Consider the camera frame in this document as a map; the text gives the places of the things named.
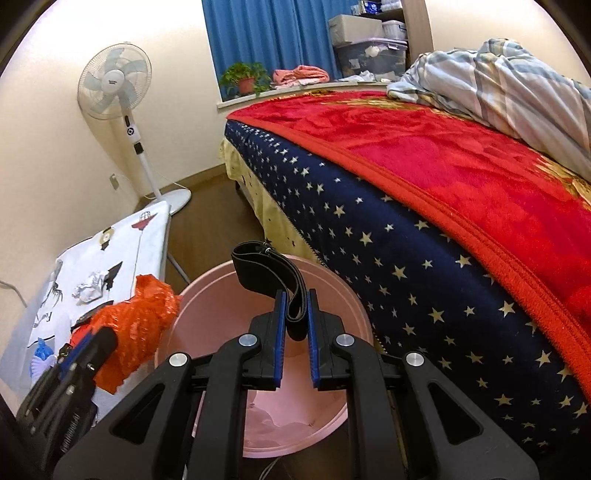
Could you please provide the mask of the black snack wrapper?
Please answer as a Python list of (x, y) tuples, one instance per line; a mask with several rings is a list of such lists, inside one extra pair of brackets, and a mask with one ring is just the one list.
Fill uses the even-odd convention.
[(114, 302), (112, 300), (109, 300), (87, 311), (74, 323), (73, 326), (70, 327), (70, 331), (73, 332), (81, 326), (88, 324), (98, 312), (100, 312), (103, 308), (111, 306), (113, 304)]

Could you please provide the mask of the dark plastic storage bin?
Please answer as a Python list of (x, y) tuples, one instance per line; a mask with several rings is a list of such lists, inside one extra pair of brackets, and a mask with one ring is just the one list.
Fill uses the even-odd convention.
[(378, 79), (396, 80), (407, 70), (407, 51), (407, 41), (369, 38), (335, 46), (335, 58), (344, 76), (369, 71)]

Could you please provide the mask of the white standing fan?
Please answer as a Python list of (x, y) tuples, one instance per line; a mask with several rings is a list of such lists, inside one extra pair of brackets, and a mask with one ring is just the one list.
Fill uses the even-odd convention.
[(133, 109), (143, 100), (152, 78), (152, 66), (146, 52), (124, 42), (99, 51), (84, 67), (77, 85), (77, 102), (83, 113), (96, 120), (120, 119), (125, 136), (143, 168), (155, 202), (164, 201), (172, 215), (190, 201), (191, 192), (176, 185), (160, 191), (148, 162), (141, 134), (133, 118)]

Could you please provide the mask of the pink folded clothes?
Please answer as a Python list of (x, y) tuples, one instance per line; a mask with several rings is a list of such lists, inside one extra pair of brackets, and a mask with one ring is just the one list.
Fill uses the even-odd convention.
[(273, 85), (276, 88), (328, 83), (329, 80), (331, 78), (327, 71), (310, 65), (300, 65), (293, 70), (276, 69), (273, 72)]

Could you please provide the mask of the blue plastic shoe cover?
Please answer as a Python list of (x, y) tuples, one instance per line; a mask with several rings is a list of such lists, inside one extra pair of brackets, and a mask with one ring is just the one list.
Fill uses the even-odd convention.
[(32, 381), (36, 382), (45, 371), (56, 364), (56, 360), (53, 350), (44, 339), (39, 338), (29, 368)]

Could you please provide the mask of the navy star bedsheet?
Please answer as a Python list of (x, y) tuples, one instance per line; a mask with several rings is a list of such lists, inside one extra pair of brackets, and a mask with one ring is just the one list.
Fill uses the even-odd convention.
[(457, 242), (360, 177), (276, 134), (224, 139), (322, 265), (349, 284), (390, 355), (425, 354), (535, 460), (590, 475), (590, 403), (551, 341)]

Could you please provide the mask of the pink trash bin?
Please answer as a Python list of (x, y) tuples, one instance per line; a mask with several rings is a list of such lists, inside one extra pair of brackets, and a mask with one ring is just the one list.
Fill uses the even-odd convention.
[[(322, 311), (339, 316), (349, 334), (372, 342), (368, 315), (346, 282), (304, 258), (293, 261), (307, 286), (317, 292)], [(272, 309), (273, 299), (243, 288), (232, 262), (222, 263), (184, 289), (180, 314), (162, 335), (154, 362), (160, 364), (176, 352), (192, 358), (213, 354), (245, 333), (253, 317)], [(280, 388), (247, 396), (243, 454), (270, 458), (296, 453), (327, 438), (346, 418), (345, 392), (315, 390), (307, 342), (287, 339)]]

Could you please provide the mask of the red floral blanket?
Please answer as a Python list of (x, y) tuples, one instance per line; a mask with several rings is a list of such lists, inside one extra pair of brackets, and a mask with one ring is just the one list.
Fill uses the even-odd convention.
[(475, 122), (372, 91), (274, 98), (226, 119), (276, 134), (421, 215), (489, 272), (590, 388), (590, 208), (555, 165)]

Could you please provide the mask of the wooden bookshelf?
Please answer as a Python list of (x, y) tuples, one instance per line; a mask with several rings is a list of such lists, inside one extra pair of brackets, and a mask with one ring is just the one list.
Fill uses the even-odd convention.
[(435, 50), (426, 1), (359, 1), (356, 8), (361, 17), (381, 21), (381, 38), (408, 42), (407, 68), (421, 54)]

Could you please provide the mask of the orange plastic bag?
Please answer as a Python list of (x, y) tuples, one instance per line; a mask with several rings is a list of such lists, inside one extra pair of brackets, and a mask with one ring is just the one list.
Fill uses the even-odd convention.
[(181, 297), (168, 284), (152, 275), (139, 275), (130, 299), (102, 308), (87, 324), (74, 330), (72, 345), (101, 327), (116, 333), (117, 348), (95, 376), (98, 388), (114, 394), (139, 366), (152, 359), (162, 333), (177, 318), (180, 303)]

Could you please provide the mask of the striped grey blue duvet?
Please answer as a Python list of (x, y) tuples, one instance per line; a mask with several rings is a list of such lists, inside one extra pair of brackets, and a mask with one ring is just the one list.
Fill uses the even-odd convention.
[(590, 179), (590, 88), (514, 40), (422, 54), (387, 95), (494, 128)]

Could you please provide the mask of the white paper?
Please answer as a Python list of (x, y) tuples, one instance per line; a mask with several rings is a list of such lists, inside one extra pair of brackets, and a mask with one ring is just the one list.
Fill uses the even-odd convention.
[(74, 287), (72, 297), (79, 304), (89, 304), (103, 296), (105, 273), (91, 272), (89, 276)]

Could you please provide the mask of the yellow star bed skirt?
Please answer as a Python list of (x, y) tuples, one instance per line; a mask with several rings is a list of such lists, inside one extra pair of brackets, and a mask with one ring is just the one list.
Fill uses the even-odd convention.
[(219, 146), (219, 158), (224, 162), (228, 178), (238, 184), (238, 190), (252, 208), (256, 219), (263, 227), (263, 236), (277, 251), (290, 254), (312, 262), (322, 264), (315, 251), (311, 249), (280, 205), (273, 200), (270, 193), (263, 187), (245, 160), (228, 139), (222, 139)]

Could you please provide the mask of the grey white printed tablecloth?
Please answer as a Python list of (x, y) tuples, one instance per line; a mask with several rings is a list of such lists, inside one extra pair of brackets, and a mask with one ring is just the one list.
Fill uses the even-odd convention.
[(139, 275), (165, 276), (169, 203), (151, 204), (63, 251), (18, 323), (1, 330), (1, 395), (16, 411), (43, 367), (43, 340), (56, 357), (82, 317), (132, 297)]

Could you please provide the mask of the wall power outlet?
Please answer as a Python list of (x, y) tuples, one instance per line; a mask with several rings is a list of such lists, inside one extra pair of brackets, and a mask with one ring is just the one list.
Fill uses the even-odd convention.
[(117, 190), (119, 188), (119, 182), (118, 182), (117, 176), (115, 174), (112, 174), (109, 177), (109, 180), (110, 180), (110, 183), (111, 183), (111, 186), (113, 187), (113, 189)]

